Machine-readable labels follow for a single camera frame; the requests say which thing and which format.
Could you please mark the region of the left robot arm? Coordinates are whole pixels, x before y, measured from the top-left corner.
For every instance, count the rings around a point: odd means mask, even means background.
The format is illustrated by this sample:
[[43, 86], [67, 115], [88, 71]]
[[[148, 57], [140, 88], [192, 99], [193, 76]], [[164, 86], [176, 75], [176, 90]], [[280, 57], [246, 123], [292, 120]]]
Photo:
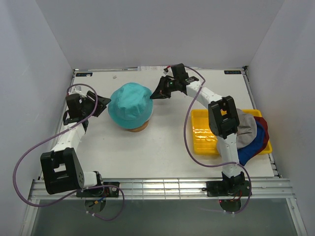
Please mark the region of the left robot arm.
[[104, 192], [101, 175], [97, 171], [83, 171], [76, 150], [86, 134], [87, 117], [98, 117], [111, 99], [88, 91], [86, 95], [73, 93], [66, 97], [67, 110], [63, 115], [65, 133], [60, 135], [56, 145], [40, 157], [45, 187], [50, 195], [87, 188], [93, 196]]

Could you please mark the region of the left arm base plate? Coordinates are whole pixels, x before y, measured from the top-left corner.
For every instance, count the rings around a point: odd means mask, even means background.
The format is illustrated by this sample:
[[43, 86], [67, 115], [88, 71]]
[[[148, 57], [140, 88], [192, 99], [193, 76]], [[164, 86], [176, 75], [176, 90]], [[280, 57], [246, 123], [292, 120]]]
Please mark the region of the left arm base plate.
[[85, 197], [118, 197], [119, 190], [118, 187], [120, 186], [119, 182], [102, 182], [101, 185], [109, 185], [109, 187], [102, 187], [98, 189], [92, 190], [84, 190], [82, 194]]

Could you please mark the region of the teal bucket hat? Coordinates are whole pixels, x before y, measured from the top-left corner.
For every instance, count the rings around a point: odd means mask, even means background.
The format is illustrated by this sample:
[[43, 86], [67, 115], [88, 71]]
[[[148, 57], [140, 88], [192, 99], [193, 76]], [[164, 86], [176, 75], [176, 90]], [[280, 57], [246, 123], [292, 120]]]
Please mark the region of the teal bucket hat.
[[153, 114], [152, 91], [138, 83], [127, 83], [114, 91], [108, 104], [111, 119], [121, 128], [135, 129]]

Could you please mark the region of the grey bucket hat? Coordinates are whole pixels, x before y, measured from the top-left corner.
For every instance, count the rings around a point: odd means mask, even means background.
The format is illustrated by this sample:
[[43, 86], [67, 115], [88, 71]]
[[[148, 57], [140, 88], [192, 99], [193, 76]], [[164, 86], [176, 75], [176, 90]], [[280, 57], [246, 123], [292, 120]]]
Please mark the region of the grey bucket hat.
[[248, 146], [257, 135], [257, 125], [254, 116], [244, 113], [242, 110], [237, 109], [239, 119], [236, 144], [237, 149]]

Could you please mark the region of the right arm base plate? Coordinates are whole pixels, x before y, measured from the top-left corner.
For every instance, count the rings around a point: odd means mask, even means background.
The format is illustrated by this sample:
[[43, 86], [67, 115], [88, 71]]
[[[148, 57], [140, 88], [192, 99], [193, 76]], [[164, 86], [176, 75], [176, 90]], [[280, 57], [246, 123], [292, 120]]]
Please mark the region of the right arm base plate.
[[201, 189], [208, 197], [234, 197], [250, 196], [250, 183], [247, 180], [233, 181], [223, 179], [221, 181], [207, 181], [206, 187]]

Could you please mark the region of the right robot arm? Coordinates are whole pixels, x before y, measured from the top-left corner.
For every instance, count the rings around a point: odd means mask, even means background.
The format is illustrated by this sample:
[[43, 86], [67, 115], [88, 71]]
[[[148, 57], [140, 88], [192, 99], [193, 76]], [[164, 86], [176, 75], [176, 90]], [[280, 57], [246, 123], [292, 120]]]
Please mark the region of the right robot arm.
[[189, 67], [182, 63], [164, 68], [164, 76], [160, 78], [157, 88], [150, 98], [168, 99], [175, 91], [180, 91], [199, 102], [208, 110], [208, 121], [211, 132], [216, 136], [222, 163], [222, 181], [208, 186], [234, 195], [245, 183], [245, 171], [239, 163], [237, 151], [237, 131], [240, 124], [234, 99], [223, 97], [205, 87], [205, 78], [198, 73], [190, 76]]

